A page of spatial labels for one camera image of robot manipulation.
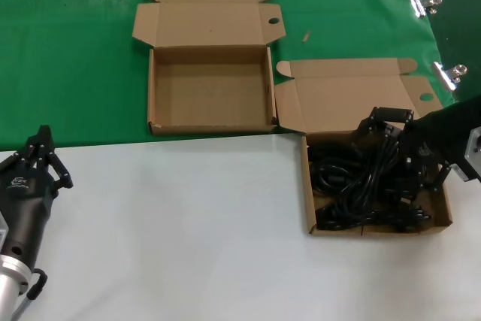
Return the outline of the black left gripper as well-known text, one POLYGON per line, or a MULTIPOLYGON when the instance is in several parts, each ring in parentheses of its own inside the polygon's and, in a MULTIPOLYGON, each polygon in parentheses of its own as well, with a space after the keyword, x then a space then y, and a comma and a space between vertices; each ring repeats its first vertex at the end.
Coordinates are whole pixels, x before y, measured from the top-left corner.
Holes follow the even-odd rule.
POLYGON ((1 162, 1 173, 6 172, 1 176, 1 213, 8 225, 1 254, 25 265, 36 263, 53 199, 58 195, 55 189, 74 186, 55 149, 50 127, 42 125, 23 147, 1 162), (46 171, 22 168, 31 167, 38 152, 39 166, 52 167, 59 177, 55 182, 46 171))

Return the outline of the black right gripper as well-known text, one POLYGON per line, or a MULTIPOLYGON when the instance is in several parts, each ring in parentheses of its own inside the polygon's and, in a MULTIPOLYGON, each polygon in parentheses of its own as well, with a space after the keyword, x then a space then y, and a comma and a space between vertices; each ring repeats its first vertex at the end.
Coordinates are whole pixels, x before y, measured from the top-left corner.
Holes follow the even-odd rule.
POLYGON ((425 189, 433 192, 442 189, 450 165, 463 171, 480 170, 479 97, 432 111, 417 120, 413 115, 409 109, 375 107, 352 132, 352 142, 399 142, 403 156, 437 159, 439 164, 426 168, 424 182, 425 189))

